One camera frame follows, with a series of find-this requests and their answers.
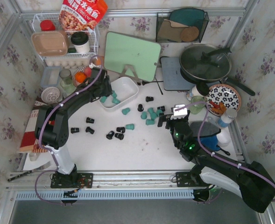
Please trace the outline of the white storage basket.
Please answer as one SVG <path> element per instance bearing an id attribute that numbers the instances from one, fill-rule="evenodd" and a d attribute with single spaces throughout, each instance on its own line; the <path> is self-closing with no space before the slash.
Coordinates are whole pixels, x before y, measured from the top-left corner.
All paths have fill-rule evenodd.
<path id="1" fill-rule="evenodd" d="M 138 85 L 128 77 L 120 77 L 111 82 L 113 93 L 116 94 L 116 99 L 119 101 L 118 104 L 113 102 L 113 96 L 110 95 L 104 101 L 103 98 L 99 100 L 100 105 L 107 112 L 114 112 L 118 109 L 123 108 L 128 103 L 132 102 L 137 98 L 139 93 Z"/>

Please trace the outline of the grey blue oven mitt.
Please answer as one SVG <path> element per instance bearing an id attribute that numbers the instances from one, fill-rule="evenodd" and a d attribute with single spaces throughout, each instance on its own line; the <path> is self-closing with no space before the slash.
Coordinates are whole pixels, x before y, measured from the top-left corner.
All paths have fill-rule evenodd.
<path id="1" fill-rule="evenodd" d="M 226 155 L 230 156 L 230 152 L 223 149 L 223 147 L 218 146 L 218 141 L 216 135 L 220 133 L 221 129 L 216 127 L 215 125 L 204 122 L 203 128 L 200 132 L 200 141 L 203 146 L 208 148 L 210 151 L 222 151 Z"/>

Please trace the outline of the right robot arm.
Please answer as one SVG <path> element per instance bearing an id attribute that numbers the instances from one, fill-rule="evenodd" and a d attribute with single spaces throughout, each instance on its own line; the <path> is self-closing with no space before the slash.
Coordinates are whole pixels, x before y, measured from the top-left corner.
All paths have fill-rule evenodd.
<path id="1" fill-rule="evenodd" d="M 194 182 L 202 181 L 226 189 L 239 197 L 256 212 L 263 213 L 275 197 L 275 182 L 258 162 L 238 162 L 212 152 L 193 136 L 189 116 L 172 119 L 170 114 L 159 115 L 158 127 L 163 123 L 170 131 L 175 148 L 195 166 L 190 171 Z"/>

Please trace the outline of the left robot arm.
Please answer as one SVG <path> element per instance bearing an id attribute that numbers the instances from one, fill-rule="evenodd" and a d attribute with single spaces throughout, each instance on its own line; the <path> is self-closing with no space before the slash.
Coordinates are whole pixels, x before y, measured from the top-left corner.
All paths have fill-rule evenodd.
<path id="1" fill-rule="evenodd" d="M 53 177 L 57 188 L 70 188 L 79 182 L 76 164 L 72 161 L 66 142 L 69 137 L 69 118 L 82 106 L 112 94 L 110 77 L 105 69 L 93 68 L 87 84 L 81 83 L 61 102 L 39 109 L 35 126 L 38 144 L 54 160 Z"/>

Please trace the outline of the white coffee cup black lid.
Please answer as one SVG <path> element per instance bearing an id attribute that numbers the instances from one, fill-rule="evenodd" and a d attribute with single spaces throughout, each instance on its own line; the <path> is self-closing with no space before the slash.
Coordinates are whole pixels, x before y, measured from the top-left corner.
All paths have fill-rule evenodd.
<path id="1" fill-rule="evenodd" d="M 87 33 L 78 31 L 71 35 L 71 43 L 78 53 L 90 52 L 89 36 Z"/>

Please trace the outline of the pink peach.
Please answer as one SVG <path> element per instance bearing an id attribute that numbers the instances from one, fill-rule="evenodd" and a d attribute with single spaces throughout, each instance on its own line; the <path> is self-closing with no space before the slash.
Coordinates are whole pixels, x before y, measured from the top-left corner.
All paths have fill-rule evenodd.
<path id="1" fill-rule="evenodd" d="M 92 70 L 89 66 L 85 67 L 84 69 L 84 73 L 87 77 L 90 77 L 91 76 L 91 73 L 92 73 Z"/>

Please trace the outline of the left orange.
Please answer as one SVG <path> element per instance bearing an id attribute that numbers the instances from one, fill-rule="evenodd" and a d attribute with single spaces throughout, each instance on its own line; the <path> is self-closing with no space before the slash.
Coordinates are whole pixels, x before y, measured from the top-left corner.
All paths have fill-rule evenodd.
<path id="1" fill-rule="evenodd" d="M 86 78 L 87 78 L 87 75 L 84 72 L 77 72 L 75 74 L 75 80 L 80 84 L 83 83 Z"/>

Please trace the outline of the orange sponge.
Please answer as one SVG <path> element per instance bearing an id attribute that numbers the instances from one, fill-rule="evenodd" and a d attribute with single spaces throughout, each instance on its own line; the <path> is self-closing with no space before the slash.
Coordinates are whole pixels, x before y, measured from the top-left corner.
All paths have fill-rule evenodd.
<path id="1" fill-rule="evenodd" d="M 93 63 L 94 65 L 96 66 L 100 66 L 101 65 L 101 62 L 103 61 L 103 57 L 102 56 L 98 56 L 94 59 Z"/>

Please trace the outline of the fruit bowl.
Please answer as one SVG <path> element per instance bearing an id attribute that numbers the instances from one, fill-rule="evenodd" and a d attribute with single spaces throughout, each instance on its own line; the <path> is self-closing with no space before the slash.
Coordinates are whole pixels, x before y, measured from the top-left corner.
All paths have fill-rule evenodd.
<path id="1" fill-rule="evenodd" d="M 77 87 L 77 86 L 80 85 L 80 83 L 78 83 L 78 82 L 75 80 L 75 74 L 76 74 L 77 72 L 84 72 L 85 67 L 86 67 L 86 66 L 81 67 L 81 68 L 77 69 L 77 70 L 74 72 L 74 74 L 73 74 L 73 76 L 72 76 L 72 81 L 73 81 L 73 84 L 75 85 L 75 87 Z"/>

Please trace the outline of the green glass cup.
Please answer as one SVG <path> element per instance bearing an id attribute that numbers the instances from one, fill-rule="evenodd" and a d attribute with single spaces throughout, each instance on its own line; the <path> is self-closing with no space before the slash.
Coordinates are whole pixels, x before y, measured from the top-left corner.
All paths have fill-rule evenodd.
<path id="1" fill-rule="evenodd" d="M 193 96 L 191 98 L 192 105 L 190 106 L 190 112 L 191 114 L 198 114 L 201 112 L 201 110 L 205 107 L 205 101 L 204 97 L 201 96 Z"/>

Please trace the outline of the green glass tumbler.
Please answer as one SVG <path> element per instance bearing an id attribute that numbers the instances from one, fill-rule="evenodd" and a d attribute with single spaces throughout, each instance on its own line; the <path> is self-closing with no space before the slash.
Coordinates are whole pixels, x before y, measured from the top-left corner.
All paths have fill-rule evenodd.
<path id="1" fill-rule="evenodd" d="M 73 85 L 73 82 L 71 81 L 69 84 L 66 84 L 63 80 L 60 82 L 60 85 L 62 89 L 66 92 L 67 95 L 72 94 L 76 87 Z"/>

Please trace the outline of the grey induction cooker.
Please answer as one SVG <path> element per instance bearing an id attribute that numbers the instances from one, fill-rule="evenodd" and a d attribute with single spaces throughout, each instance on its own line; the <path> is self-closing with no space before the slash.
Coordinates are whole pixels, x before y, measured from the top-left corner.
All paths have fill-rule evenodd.
<path id="1" fill-rule="evenodd" d="M 178 57 L 160 58 L 164 89 L 166 91 L 189 91 L 195 84 L 188 82 L 181 75 Z"/>

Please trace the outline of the grey glass tumbler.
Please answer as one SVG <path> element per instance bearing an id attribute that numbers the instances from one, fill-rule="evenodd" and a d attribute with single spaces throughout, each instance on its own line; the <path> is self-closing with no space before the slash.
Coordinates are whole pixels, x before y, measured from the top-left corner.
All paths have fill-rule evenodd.
<path id="1" fill-rule="evenodd" d="M 66 85 L 72 84 L 72 75 L 69 69 L 62 69 L 59 76 Z"/>

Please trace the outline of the egg tray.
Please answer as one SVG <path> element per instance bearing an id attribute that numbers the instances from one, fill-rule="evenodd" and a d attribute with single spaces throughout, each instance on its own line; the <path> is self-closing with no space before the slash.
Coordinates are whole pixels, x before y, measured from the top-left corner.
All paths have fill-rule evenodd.
<path id="1" fill-rule="evenodd" d="M 83 66 L 89 65 L 89 60 L 79 60 L 79 59 L 45 59 L 45 63 L 47 66 L 57 66 L 65 69 L 77 69 Z"/>

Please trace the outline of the green cutting board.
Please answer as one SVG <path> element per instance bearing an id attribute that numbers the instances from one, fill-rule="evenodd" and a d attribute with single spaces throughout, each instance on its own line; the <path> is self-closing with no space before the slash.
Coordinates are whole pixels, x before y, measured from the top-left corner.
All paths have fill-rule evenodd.
<path id="1" fill-rule="evenodd" d="M 106 70 L 121 73 L 125 64 L 134 67 L 137 76 L 147 82 L 154 80 L 161 45 L 137 37 L 108 32 L 104 53 Z"/>

